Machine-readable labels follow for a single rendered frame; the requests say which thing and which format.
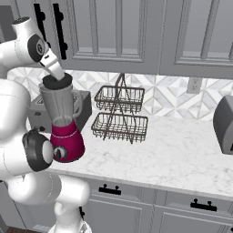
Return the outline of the grey rounded appliance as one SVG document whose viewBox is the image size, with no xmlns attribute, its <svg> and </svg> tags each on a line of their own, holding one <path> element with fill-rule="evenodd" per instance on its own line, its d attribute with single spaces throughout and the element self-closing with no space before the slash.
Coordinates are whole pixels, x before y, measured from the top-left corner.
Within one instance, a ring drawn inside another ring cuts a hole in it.
<svg viewBox="0 0 233 233">
<path fill-rule="evenodd" d="M 224 96 L 215 110 L 213 127 L 221 152 L 233 155 L 233 96 Z"/>
</svg>

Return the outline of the grey wall cupboard door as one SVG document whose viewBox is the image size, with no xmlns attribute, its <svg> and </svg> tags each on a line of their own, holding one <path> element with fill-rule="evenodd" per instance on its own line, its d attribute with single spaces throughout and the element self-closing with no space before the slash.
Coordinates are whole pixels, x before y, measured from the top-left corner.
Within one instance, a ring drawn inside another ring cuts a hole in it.
<svg viewBox="0 0 233 233">
<path fill-rule="evenodd" d="M 64 69 L 156 75 L 164 0 L 50 0 L 67 44 Z"/>
<path fill-rule="evenodd" d="M 10 1 L 14 20 L 16 20 L 19 17 L 29 16 L 37 24 L 34 4 L 39 4 L 39 3 L 36 0 L 9 0 L 9 1 Z"/>
<path fill-rule="evenodd" d="M 166 0 L 159 73 L 233 79 L 233 0 Z"/>
</svg>

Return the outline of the white wall socket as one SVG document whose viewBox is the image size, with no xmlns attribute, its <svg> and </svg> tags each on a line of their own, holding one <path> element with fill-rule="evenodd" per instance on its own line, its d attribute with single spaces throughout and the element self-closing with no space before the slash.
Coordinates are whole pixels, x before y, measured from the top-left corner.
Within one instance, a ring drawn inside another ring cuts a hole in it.
<svg viewBox="0 0 233 233">
<path fill-rule="evenodd" d="M 202 78 L 200 77 L 191 77 L 188 80 L 187 84 L 187 93 L 188 94 L 198 94 L 202 85 Z"/>
</svg>

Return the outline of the grey drawer front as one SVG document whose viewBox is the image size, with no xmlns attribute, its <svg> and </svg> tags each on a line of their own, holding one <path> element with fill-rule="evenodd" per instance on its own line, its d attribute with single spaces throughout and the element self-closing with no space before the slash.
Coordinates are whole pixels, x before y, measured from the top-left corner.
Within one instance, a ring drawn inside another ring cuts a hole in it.
<svg viewBox="0 0 233 233">
<path fill-rule="evenodd" d="M 140 200 L 143 194 L 141 187 L 136 187 L 132 185 L 126 185 L 126 184 L 121 184 L 121 183 L 116 183 L 116 182 L 111 182 L 111 181 L 105 181 L 105 180 L 98 180 L 98 179 L 93 179 L 93 178 L 87 178 L 86 182 L 90 185 L 92 192 L 94 194 L 98 194 L 101 196 L 110 196 L 110 197 L 118 197 L 118 198 L 123 198 L 123 199 Z M 99 192 L 98 188 L 102 187 L 104 184 L 107 184 L 109 188 L 114 188 L 115 186 L 119 186 L 119 189 L 121 190 L 121 196 Z"/>
<path fill-rule="evenodd" d="M 202 204 L 207 204 L 209 201 L 211 201 L 212 205 L 218 208 L 217 212 L 210 211 L 212 213 L 233 215 L 232 201 L 216 199 L 216 198 L 206 198 L 206 197 L 200 197 L 200 196 L 177 193 L 177 192 L 167 192 L 166 206 L 176 207 L 176 208 L 189 208 L 191 210 L 203 210 L 203 209 L 192 208 L 190 206 L 190 203 L 195 198 L 198 200 L 198 203 L 202 203 Z"/>
</svg>

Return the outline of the blender with magenta base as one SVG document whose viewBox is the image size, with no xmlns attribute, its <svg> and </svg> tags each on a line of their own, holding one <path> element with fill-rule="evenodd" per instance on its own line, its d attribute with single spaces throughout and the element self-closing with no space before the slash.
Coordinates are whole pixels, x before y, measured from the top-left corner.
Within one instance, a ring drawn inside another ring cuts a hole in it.
<svg viewBox="0 0 233 233">
<path fill-rule="evenodd" d="M 50 141 L 54 147 L 54 160 L 69 163 L 81 158 L 85 152 L 84 140 L 75 118 L 83 108 L 83 97 L 72 85 L 52 90 L 39 86 L 41 97 L 51 119 Z"/>
</svg>

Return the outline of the black blender lid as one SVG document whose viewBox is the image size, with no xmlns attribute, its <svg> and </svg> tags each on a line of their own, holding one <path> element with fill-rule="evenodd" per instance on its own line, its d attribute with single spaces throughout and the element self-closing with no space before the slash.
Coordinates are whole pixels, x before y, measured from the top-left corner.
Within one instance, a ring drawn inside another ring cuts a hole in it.
<svg viewBox="0 0 233 233">
<path fill-rule="evenodd" d="M 48 75 L 43 78 L 43 84 L 47 89 L 59 90 L 66 88 L 72 84 L 73 77 L 68 73 L 61 80 L 57 80 L 55 77 Z"/>
</svg>

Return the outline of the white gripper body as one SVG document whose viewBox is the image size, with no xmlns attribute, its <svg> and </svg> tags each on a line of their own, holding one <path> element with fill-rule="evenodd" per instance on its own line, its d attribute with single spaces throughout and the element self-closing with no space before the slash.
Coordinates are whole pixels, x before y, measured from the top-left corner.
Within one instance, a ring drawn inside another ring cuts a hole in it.
<svg viewBox="0 0 233 233">
<path fill-rule="evenodd" d="M 64 76 L 64 70 L 58 61 L 52 61 L 46 64 L 46 71 L 56 80 L 61 80 Z"/>
</svg>

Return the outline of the grey base cupboard door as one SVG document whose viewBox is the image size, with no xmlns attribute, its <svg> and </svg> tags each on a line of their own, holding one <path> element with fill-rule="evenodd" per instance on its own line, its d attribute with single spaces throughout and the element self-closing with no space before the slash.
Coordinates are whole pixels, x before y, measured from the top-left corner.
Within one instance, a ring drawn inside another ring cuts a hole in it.
<svg viewBox="0 0 233 233">
<path fill-rule="evenodd" d="M 233 233 L 233 218 L 155 206 L 152 233 Z"/>
<path fill-rule="evenodd" d="M 152 206 L 119 198 L 92 195 L 84 219 L 93 233 L 148 233 Z"/>
<path fill-rule="evenodd" d="M 55 203 L 28 206 L 14 202 L 7 185 L 0 182 L 0 216 L 9 227 L 48 232 L 56 223 Z"/>
</svg>

